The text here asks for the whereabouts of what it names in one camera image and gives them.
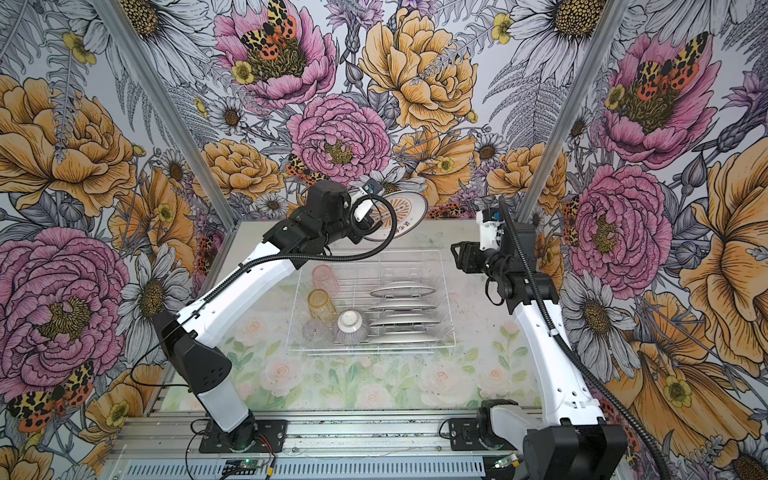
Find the orange sunburst plate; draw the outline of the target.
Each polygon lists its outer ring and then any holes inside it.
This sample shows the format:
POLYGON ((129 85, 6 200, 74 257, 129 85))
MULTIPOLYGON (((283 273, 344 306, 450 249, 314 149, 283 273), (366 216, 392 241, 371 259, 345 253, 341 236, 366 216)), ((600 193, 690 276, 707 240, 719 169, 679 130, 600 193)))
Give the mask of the orange sunburst plate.
MULTIPOLYGON (((397 219, 397 228, 394 238, 404 236, 413 230, 425 217, 428 211, 427 199, 420 193, 401 191, 386 194, 384 199, 394 208, 397 219)), ((381 226, 374 232, 365 236, 365 239, 373 242, 383 242, 391 230, 391 215, 379 202, 376 202, 370 216, 374 222, 380 222, 381 226)))

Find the green rim hao shi plate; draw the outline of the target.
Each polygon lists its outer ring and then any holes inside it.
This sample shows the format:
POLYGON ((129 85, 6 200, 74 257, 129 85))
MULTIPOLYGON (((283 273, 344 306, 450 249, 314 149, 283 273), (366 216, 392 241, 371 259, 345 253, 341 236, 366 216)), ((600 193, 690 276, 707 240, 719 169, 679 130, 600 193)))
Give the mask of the green rim hao shi plate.
POLYGON ((377 320, 372 320, 370 326, 372 328, 383 327, 399 327, 399 326, 428 326, 437 325, 440 321, 434 318, 426 317, 423 315, 405 315, 405 316, 389 316, 383 317, 377 320))

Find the red character plate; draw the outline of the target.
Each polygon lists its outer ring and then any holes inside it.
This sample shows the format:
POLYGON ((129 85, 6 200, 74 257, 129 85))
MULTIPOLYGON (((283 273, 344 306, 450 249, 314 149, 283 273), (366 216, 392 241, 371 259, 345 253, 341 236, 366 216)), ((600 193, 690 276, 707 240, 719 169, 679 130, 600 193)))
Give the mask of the red character plate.
POLYGON ((375 298, 424 298, 433 295, 436 288, 418 282, 391 282, 372 289, 369 294, 375 298))

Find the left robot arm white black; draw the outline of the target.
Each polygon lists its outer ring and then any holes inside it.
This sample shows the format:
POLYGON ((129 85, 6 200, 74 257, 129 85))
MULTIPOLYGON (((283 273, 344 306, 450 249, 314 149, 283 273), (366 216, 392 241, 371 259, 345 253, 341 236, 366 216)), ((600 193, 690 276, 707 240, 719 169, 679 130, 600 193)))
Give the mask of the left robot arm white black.
POLYGON ((219 342, 272 287, 305 263, 324 260, 330 244, 341 239, 357 244, 380 229, 373 212, 393 209, 382 192, 375 180, 355 191, 331 180, 315 183, 305 203, 273 225, 228 276, 178 312, 163 310, 154 316, 160 348, 204 407, 224 448, 249 449, 257 439, 257 425, 237 392, 232 362, 219 350, 219 342))

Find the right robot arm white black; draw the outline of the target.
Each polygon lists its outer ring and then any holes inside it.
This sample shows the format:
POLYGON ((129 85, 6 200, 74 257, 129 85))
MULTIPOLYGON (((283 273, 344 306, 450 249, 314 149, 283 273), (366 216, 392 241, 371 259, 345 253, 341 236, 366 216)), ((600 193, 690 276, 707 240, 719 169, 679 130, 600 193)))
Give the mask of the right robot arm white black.
POLYGON ((456 267, 484 274, 520 327, 539 381, 542 413, 535 417, 511 399, 485 400, 476 424, 450 424, 455 445, 471 436, 488 450, 508 450, 503 461, 518 479, 612 479, 628 446, 624 429, 606 419, 572 350, 552 278, 535 270, 534 232, 508 232, 501 221, 480 221, 480 239, 452 245, 456 267))

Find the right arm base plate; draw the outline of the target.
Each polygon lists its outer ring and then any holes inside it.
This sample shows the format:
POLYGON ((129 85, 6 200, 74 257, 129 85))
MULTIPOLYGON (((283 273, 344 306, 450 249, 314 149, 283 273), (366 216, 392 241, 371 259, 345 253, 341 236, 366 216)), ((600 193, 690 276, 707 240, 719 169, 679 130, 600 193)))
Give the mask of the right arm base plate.
POLYGON ((480 435, 478 421, 474 418, 449 418, 447 421, 447 436, 452 451, 493 451, 500 448, 499 444, 486 441, 480 435))

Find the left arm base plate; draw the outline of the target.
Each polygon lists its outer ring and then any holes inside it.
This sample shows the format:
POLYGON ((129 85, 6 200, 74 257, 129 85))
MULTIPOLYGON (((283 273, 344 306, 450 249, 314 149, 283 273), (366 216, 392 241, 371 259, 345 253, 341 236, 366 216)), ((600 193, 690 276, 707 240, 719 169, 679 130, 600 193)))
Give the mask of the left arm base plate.
POLYGON ((225 453, 280 453, 286 439, 286 420, 248 418, 232 432, 224 432, 214 421, 204 429, 199 452, 225 453))

